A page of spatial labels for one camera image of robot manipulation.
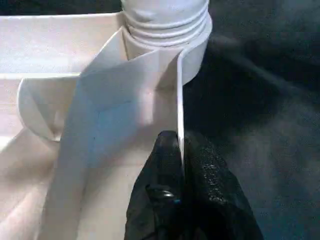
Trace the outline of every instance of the gloved hand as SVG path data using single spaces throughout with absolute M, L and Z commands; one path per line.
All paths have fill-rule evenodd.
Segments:
M 127 209 L 125 240 L 261 240 L 237 178 L 200 134 L 159 134 Z

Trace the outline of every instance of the curved plastic edge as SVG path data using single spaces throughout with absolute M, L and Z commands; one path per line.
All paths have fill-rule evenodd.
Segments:
M 65 74 L 55 74 L 55 73 L 50 73 L 50 74 L 39 74 L 37 76 L 37 74 L 33 74 L 31 76 L 31 79 L 43 79 L 45 81 L 46 78 L 61 78 L 61 77 L 78 77 L 79 73 L 65 73 Z M 23 101 L 23 97 L 22 97 L 22 91 L 24 88 L 27 88 L 26 84 L 27 84 L 28 78 L 22 78 L 18 89 L 17 89 L 17 94 L 16 94 L 16 112 L 17 112 L 17 116 L 23 126 L 24 129 L 28 129 L 31 133 L 33 133 L 35 136 L 41 138 L 42 140 L 44 140 L 46 143 L 49 144 L 59 144 L 60 143 L 60 139 L 51 139 L 43 134 L 38 133 L 37 131 L 35 131 L 32 127 L 28 126 L 28 124 L 26 124 L 26 122 L 24 121 L 23 118 L 23 114 L 22 114 L 22 101 Z
M 181 151 L 182 169 L 184 172 L 185 157 L 185 127 L 184 127 L 184 96 L 183 85 L 190 82 L 199 72 L 207 48 L 213 24 L 208 13 L 204 33 L 192 42 L 188 48 L 181 51 L 177 59 L 177 126 L 178 141 Z
M 142 31 L 139 28 L 132 27 L 128 25 L 128 28 L 132 34 L 137 36 L 147 37 L 147 38 L 155 38 L 155 39 L 166 39 L 166 38 L 174 38 L 179 37 L 181 35 L 187 34 L 192 30 L 196 29 L 200 24 L 202 24 L 206 18 L 207 14 L 203 14 L 193 25 L 188 28 L 184 28 L 182 30 L 174 31 L 174 32 L 162 32 L 162 33 L 152 33 L 147 31 Z

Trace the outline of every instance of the dark fabric background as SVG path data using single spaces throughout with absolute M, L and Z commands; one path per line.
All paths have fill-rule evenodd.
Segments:
M 0 0 L 2 15 L 119 10 L 119 0 Z M 226 159 L 265 239 L 320 239 L 320 1 L 211 0 L 209 11 L 185 126 Z

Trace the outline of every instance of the black glove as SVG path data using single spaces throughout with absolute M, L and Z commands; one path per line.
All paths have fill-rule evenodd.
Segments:
M 213 145 L 185 136 L 183 176 L 177 134 L 164 131 L 138 176 L 127 209 L 125 240 L 261 240 L 237 178 Z

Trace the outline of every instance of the white cylindrical tube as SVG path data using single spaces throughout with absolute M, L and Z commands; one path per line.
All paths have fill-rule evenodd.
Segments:
M 187 44 L 205 28 L 209 0 L 122 0 L 126 26 L 155 47 Z

